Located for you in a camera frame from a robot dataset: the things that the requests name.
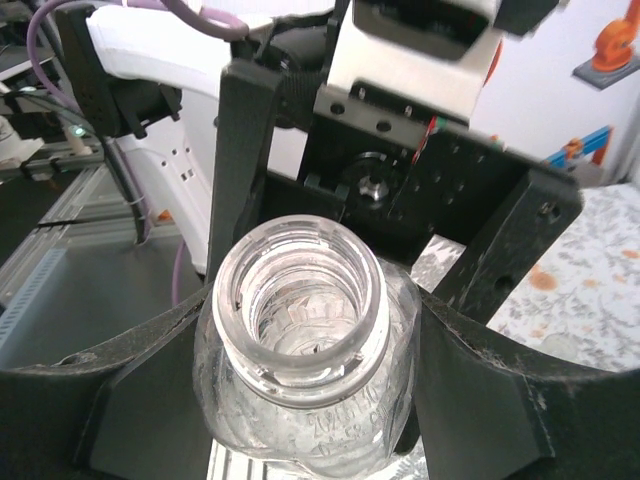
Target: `black cable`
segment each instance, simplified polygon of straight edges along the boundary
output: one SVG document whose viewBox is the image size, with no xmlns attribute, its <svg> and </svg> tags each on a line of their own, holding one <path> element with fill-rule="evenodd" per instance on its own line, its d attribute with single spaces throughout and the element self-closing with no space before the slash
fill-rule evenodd
<svg viewBox="0 0 640 480">
<path fill-rule="evenodd" d="M 55 101 L 50 100 L 47 97 L 39 97 L 36 95 L 31 95 L 29 94 L 29 92 L 20 92 L 20 91 L 11 92 L 11 93 L 2 95 L 2 97 L 5 97 L 5 96 L 24 98 L 40 107 L 43 107 L 42 103 L 40 103 L 40 102 L 43 102 L 46 105 L 46 107 L 44 108 L 49 108 L 50 110 L 54 111 L 56 114 L 60 115 L 60 117 L 62 117 L 63 119 L 67 120 L 70 123 L 78 123 L 78 122 L 71 120 L 69 117 L 62 115 L 60 112 L 63 112 L 63 111 L 69 112 L 73 114 L 75 117 L 77 117 L 78 119 L 81 119 L 82 120 L 81 123 L 88 124 L 87 120 L 84 117 L 82 117 L 82 115 L 79 115 L 73 110 L 62 106 L 56 103 Z M 110 145 L 107 144 L 105 137 L 96 133 L 94 129 L 87 129 L 87 131 L 92 135 L 94 135 L 100 142 L 100 145 L 102 145 L 102 151 L 104 152 L 104 163 L 109 169 L 109 172 L 111 173 L 111 176 L 113 177 L 114 182 L 118 187 L 118 191 L 124 197 L 125 201 L 129 204 L 131 208 L 131 213 L 133 214 L 133 220 L 134 220 L 135 229 L 136 229 L 136 243 L 143 243 L 146 240 L 145 238 L 146 219 L 145 219 L 144 213 L 142 212 L 142 209 L 140 208 L 140 199 L 136 198 L 135 192 L 131 187 L 129 179 L 127 178 L 127 175 L 124 171 L 124 168 L 122 167 L 120 161 L 118 160 L 118 156 L 116 152 Z"/>
<path fill-rule="evenodd" d="M 87 127 L 89 124 L 87 122 L 87 120 L 80 114 L 78 114 L 78 112 L 65 107 L 64 105 L 60 105 L 59 103 L 47 98 L 47 97 L 41 97 L 38 95 L 31 95 L 29 94 L 29 92 L 15 92 L 15 93 L 11 93 L 11 95 L 15 95 L 16 97 L 20 97 L 20 98 L 24 98 L 25 100 L 33 103 L 34 105 L 37 105 L 41 108 L 48 108 L 49 110 L 53 111 L 54 113 L 56 113 L 60 118 L 63 118 L 64 120 L 68 121 L 69 123 L 72 124 L 80 124 L 82 125 L 82 127 L 89 133 L 91 133 L 92 135 L 96 135 L 95 130 L 93 130 L 93 128 L 91 127 Z M 67 115 L 63 115 L 62 112 L 67 112 L 70 115 L 73 115 L 74 118 L 71 118 L 70 116 Z"/>
<path fill-rule="evenodd" d="M 136 243 L 144 243 L 144 241 L 146 240 L 146 219 L 144 217 L 142 209 L 140 208 L 140 199 L 134 198 L 134 192 L 131 190 L 131 185 L 128 182 L 124 170 L 121 168 L 120 162 L 118 161 L 118 157 L 116 156 L 114 149 L 107 144 L 105 138 L 102 135 L 96 135 L 96 138 L 100 142 L 100 145 L 102 145 L 105 165 L 111 172 L 111 176 L 116 182 L 120 193 L 131 207 L 133 222 L 136 228 Z"/>
<path fill-rule="evenodd" d="M 264 55 L 271 45 L 271 41 L 276 35 L 283 33 L 284 31 L 291 28 L 312 28 L 312 27 L 322 27 L 327 24 L 331 16 L 333 15 L 333 10 L 328 10 L 323 13 L 318 13 L 315 15 L 287 15 L 285 17 L 276 17 L 273 19 L 273 25 L 269 30 L 268 35 L 262 43 L 260 47 L 256 51 L 253 60 L 261 65 L 264 65 Z"/>
<path fill-rule="evenodd" d="M 13 47 L 13 45 L 9 44 L 9 45 L 5 45 L 4 47 L 0 48 L 0 55 L 2 55 L 4 52 L 6 52 L 9 47 Z"/>
<path fill-rule="evenodd" d="M 40 6 L 40 5 L 38 5 L 37 1 L 27 1 L 26 5 L 29 8 L 31 16 L 33 16 L 34 12 Z M 62 69 L 66 72 L 66 65 L 64 63 L 64 54 L 63 54 L 63 50 L 62 50 L 62 43 L 60 43 L 60 38 L 58 37 L 58 33 L 57 33 L 56 29 L 51 26 L 51 24 L 49 23 L 48 20 L 45 20 L 40 24 L 40 29 L 42 30 L 42 33 L 43 33 L 44 37 L 46 38 L 47 42 L 49 43 L 49 45 L 43 45 L 43 46 L 51 48 L 51 50 L 53 50 L 53 53 L 55 54 L 56 58 L 60 62 L 60 65 L 62 66 Z"/>
</svg>

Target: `white panel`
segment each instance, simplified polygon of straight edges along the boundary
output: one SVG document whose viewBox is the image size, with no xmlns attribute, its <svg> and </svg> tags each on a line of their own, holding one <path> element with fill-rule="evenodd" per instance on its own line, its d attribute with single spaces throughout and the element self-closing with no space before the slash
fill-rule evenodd
<svg viewBox="0 0 640 480">
<path fill-rule="evenodd" d="M 449 0 L 449 3 L 482 13 L 493 23 L 496 15 L 498 15 L 498 8 L 502 0 Z"/>
<path fill-rule="evenodd" d="M 264 16 L 250 20 L 251 26 L 270 22 Z M 229 45 L 192 29 L 172 13 L 105 6 L 87 25 L 107 73 L 219 96 L 220 71 L 229 62 Z"/>
<path fill-rule="evenodd" d="M 630 0 L 580 0 L 558 10 L 535 35 L 505 39 L 502 57 L 483 89 L 471 128 L 498 135 L 507 145 L 540 159 L 572 138 L 615 127 L 605 169 L 621 159 L 640 91 L 640 72 L 600 91 L 573 77 L 592 58 L 603 28 L 624 17 Z M 640 51 L 640 37 L 634 42 Z"/>
<path fill-rule="evenodd" d="M 195 161 L 182 121 L 167 117 L 146 127 L 147 136 L 117 140 L 142 184 L 153 215 L 167 209 L 184 237 L 191 261 L 206 272 L 211 221 L 211 184 Z"/>
<path fill-rule="evenodd" d="M 235 13 L 303 14 L 333 8 L 333 0 L 205 0 L 204 4 Z"/>
<path fill-rule="evenodd" d="M 500 43 L 487 29 L 458 62 L 401 47 L 358 30 L 349 6 L 340 28 L 328 84 L 350 91 L 366 81 L 416 102 L 468 120 Z"/>
</svg>

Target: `wall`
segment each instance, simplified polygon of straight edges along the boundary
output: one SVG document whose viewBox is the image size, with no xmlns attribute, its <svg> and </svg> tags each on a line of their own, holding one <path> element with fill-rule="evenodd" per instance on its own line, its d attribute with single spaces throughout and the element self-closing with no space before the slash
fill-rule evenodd
<svg viewBox="0 0 640 480">
<path fill-rule="evenodd" d="M 631 177 L 631 181 L 640 188 L 640 168 L 638 168 L 638 166 L 636 166 L 635 173 Z"/>
<path fill-rule="evenodd" d="M 612 182 L 628 179 L 637 172 L 636 185 L 640 186 L 640 92 L 629 121 L 627 132 L 622 138 L 619 161 L 611 176 Z"/>
<path fill-rule="evenodd" d="M 509 146 L 545 158 L 574 137 L 615 127 L 605 169 L 612 171 L 640 93 L 640 72 L 599 91 L 573 77 L 591 58 L 594 42 L 630 0 L 572 0 L 535 35 L 506 38 L 502 58 L 484 88 L 471 127 L 498 134 Z M 636 48 L 640 41 L 636 39 Z"/>
<path fill-rule="evenodd" d="M 498 68 L 478 100 L 471 128 L 497 134 L 510 147 L 543 159 L 572 138 L 614 126 L 603 163 L 605 172 L 600 174 L 606 180 L 607 172 L 613 172 L 619 161 L 625 136 L 629 138 L 629 123 L 640 99 L 640 72 L 602 91 L 572 72 L 593 56 L 595 39 L 609 22 L 624 16 L 629 2 L 571 0 L 566 9 L 543 22 L 534 36 L 506 38 Z M 209 0 L 208 4 L 234 13 L 281 15 L 324 10 L 333 1 Z M 640 46 L 638 39 L 635 45 Z M 183 103 L 194 149 L 212 175 L 215 142 L 207 129 L 215 116 L 215 104 L 191 93 L 185 93 Z M 303 145 L 302 135 L 288 133 L 276 142 L 270 167 L 295 175 Z"/>
</svg>

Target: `bottle mouth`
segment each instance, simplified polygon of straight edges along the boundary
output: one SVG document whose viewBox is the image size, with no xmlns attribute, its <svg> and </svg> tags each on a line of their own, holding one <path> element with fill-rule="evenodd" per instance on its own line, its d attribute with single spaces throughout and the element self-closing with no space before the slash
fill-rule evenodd
<svg viewBox="0 0 640 480">
<path fill-rule="evenodd" d="M 362 388 L 384 357 L 382 269 L 336 222 L 295 215 L 260 225 L 229 252 L 213 288 L 213 318 L 231 365 L 274 403 L 336 403 Z"/>
</svg>

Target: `clear plastic bottle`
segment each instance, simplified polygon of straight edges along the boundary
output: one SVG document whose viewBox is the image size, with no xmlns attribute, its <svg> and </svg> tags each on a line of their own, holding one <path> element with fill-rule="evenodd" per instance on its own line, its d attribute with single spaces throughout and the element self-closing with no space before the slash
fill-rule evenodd
<svg viewBox="0 0 640 480">
<path fill-rule="evenodd" d="M 214 438 L 319 477 L 384 468 L 411 407 L 420 305 L 408 275 L 338 223 L 259 226 L 198 323 L 194 382 Z"/>
</svg>

